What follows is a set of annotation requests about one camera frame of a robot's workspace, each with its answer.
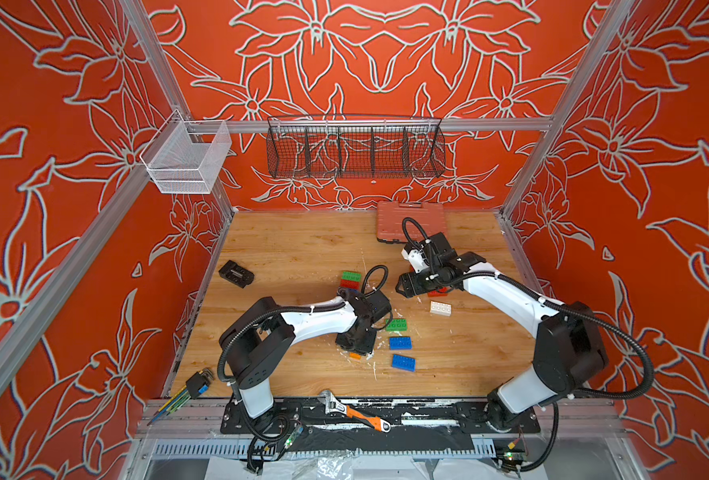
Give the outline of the dark green lego brick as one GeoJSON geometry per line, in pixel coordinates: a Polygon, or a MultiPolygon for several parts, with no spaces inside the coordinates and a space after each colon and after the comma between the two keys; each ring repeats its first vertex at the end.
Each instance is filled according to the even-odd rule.
{"type": "Polygon", "coordinates": [[[362,274],[358,272],[344,271],[342,272],[342,276],[340,276],[340,279],[350,282],[361,282],[362,274]]]}

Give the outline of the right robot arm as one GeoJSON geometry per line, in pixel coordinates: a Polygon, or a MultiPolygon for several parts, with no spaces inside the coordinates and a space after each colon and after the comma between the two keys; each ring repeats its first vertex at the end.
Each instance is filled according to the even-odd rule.
{"type": "Polygon", "coordinates": [[[398,294],[412,298],[444,288],[462,290],[507,314],[535,340],[529,368],[488,394],[484,420],[496,432],[506,433],[518,425],[522,414],[548,405],[553,410],[551,435],[537,460],[527,463],[503,454],[496,460],[498,470],[522,475],[546,462],[557,443],[560,400],[570,396],[631,400],[654,386],[655,366],[644,347],[620,327],[596,317],[585,304],[566,304],[540,294],[483,256],[456,252],[442,232],[424,234],[421,239],[408,236],[403,256],[412,270],[400,276],[398,294]],[[642,378],[629,390],[596,390],[585,385],[609,364],[604,331],[626,343],[640,360],[642,378]]]}

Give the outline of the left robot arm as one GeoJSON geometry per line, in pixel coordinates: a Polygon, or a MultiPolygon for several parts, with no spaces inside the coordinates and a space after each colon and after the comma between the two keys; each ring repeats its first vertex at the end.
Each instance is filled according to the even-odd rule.
{"type": "Polygon", "coordinates": [[[331,300],[302,305],[280,305],[268,296],[258,300],[236,320],[218,340],[220,357],[218,380],[232,388],[232,398],[240,408],[242,423],[254,439],[266,444],[286,441],[298,422],[274,412],[270,376],[288,350],[300,342],[334,335],[338,348],[360,356],[374,352],[379,321],[391,324],[393,308],[383,288],[389,268],[372,267],[365,278],[382,272],[372,290],[340,288],[331,300]]]}

